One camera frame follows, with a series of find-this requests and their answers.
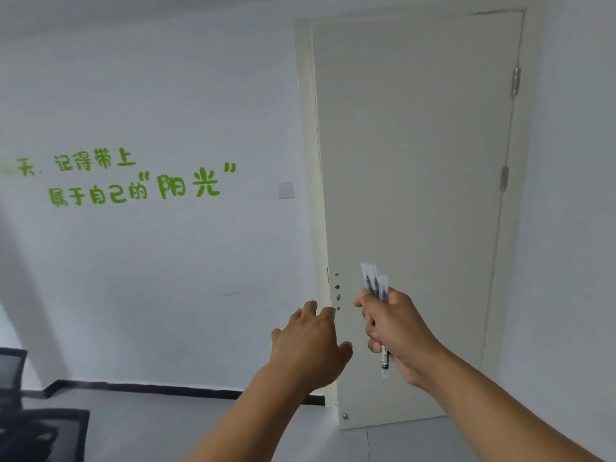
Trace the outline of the person's right hand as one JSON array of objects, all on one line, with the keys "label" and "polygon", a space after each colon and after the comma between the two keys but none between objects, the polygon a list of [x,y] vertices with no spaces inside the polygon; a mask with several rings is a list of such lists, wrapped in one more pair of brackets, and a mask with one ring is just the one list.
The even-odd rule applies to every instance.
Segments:
[{"label": "person's right hand", "polygon": [[410,296],[389,287],[389,303],[385,305],[389,354],[405,381],[432,394],[435,369],[446,355],[445,347],[429,329]]}]

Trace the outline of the person's left hand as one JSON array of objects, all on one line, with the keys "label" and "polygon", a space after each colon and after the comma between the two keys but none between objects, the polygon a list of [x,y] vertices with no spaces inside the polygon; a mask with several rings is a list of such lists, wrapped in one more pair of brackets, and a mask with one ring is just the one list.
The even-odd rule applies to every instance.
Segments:
[{"label": "person's left hand", "polygon": [[317,309],[319,319],[313,326],[303,326],[303,308],[292,313],[286,330],[283,352],[271,352],[264,367],[277,385],[305,397],[335,382],[345,368],[337,366],[338,342],[332,307]]}]

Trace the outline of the black pen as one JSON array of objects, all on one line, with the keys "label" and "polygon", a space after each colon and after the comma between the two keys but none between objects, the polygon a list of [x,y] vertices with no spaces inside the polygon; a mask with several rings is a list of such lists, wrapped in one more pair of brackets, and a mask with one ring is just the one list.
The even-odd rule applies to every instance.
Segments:
[{"label": "black pen", "polygon": [[381,299],[381,281],[376,266],[371,263],[361,263],[360,266],[366,289],[375,298]]},{"label": "black pen", "polygon": [[[388,276],[386,275],[378,275],[376,277],[376,283],[378,284],[378,296],[380,301],[388,304],[389,303],[389,285],[388,285]],[[389,378],[389,350],[385,347],[385,345],[381,344],[381,376],[384,379]]]}]

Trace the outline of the person's right forearm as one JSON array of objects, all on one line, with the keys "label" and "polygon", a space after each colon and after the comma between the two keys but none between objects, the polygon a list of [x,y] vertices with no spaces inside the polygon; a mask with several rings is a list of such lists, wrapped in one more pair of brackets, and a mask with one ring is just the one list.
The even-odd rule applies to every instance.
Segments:
[{"label": "person's right forearm", "polygon": [[604,462],[440,344],[414,352],[413,368],[483,462]]}]

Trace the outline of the person's left forearm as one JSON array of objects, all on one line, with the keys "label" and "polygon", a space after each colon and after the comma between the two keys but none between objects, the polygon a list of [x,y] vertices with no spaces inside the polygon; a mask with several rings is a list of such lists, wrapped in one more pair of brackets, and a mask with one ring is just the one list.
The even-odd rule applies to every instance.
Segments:
[{"label": "person's left forearm", "polygon": [[310,393],[304,376],[263,366],[248,387],[182,462],[271,462],[281,437]]}]

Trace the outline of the black baseboard strip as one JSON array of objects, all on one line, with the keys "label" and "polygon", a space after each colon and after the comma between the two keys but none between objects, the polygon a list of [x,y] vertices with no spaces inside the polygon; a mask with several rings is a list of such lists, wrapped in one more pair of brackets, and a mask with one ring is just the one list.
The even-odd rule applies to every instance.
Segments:
[{"label": "black baseboard strip", "polygon": [[136,383],[111,383],[102,381],[56,380],[43,390],[15,390],[19,398],[48,399],[60,392],[73,389],[99,390],[109,392],[124,392],[131,394],[149,394],[157,396],[175,396],[191,398],[210,398],[221,400],[238,400],[242,395],[240,390],[216,390],[203,388],[190,388],[185,386],[165,386]]}]

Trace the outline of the cream white door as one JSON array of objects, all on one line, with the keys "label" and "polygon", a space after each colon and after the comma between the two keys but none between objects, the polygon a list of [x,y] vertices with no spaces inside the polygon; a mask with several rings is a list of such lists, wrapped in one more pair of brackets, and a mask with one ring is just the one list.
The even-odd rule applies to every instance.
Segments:
[{"label": "cream white door", "polygon": [[409,295],[436,338],[482,359],[522,15],[326,22],[313,29],[329,290],[343,429],[444,412],[365,348],[361,263]]}]

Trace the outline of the black mesh office chair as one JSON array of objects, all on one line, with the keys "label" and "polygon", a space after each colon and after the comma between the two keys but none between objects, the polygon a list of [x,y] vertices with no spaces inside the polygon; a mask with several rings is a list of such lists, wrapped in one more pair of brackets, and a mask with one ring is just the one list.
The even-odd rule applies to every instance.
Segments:
[{"label": "black mesh office chair", "polygon": [[0,347],[0,462],[85,462],[88,410],[25,410],[27,351]]}]

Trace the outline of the cream door frame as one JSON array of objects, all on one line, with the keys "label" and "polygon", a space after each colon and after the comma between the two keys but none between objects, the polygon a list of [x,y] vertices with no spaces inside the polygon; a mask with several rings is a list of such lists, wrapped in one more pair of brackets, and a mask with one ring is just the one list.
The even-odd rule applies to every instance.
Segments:
[{"label": "cream door frame", "polygon": [[518,55],[514,64],[514,68],[516,66],[521,67],[520,88],[518,95],[512,98],[511,73],[511,84],[508,89],[511,113],[506,156],[503,163],[503,166],[509,167],[509,180],[506,191],[500,192],[498,234],[492,264],[489,311],[485,324],[486,336],[481,359],[481,371],[492,379],[497,377],[498,364],[503,349],[508,298],[520,227],[522,193],[527,173],[532,111],[540,73],[540,57],[549,3],[550,0],[439,0],[399,7],[374,8],[340,16],[300,18],[295,22],[303,161],[307,197],[309,199],[317,300],[321,307],[330,307],[332,300],[328,277],[329,263],[313,59],[313,29],[318,24],[326,22],[362,22],[411,17],[435,19],[458,16],[487,16],[497,13],[518,13],[522,15]]}]

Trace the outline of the green wall lettering decal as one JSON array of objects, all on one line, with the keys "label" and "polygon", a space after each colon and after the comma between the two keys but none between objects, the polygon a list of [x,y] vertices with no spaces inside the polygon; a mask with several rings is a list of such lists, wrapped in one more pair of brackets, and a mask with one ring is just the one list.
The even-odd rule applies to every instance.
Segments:
[{"label": "green wall lettering decal", "polygon": [[50,158],[0,157],[0,180],[11,186],[35,186],[41,200],[54,208],[81,208],[170,201],[181,197],[221,196],[237,174],[235,162],[150,170],[124,147],[94,148]]}]

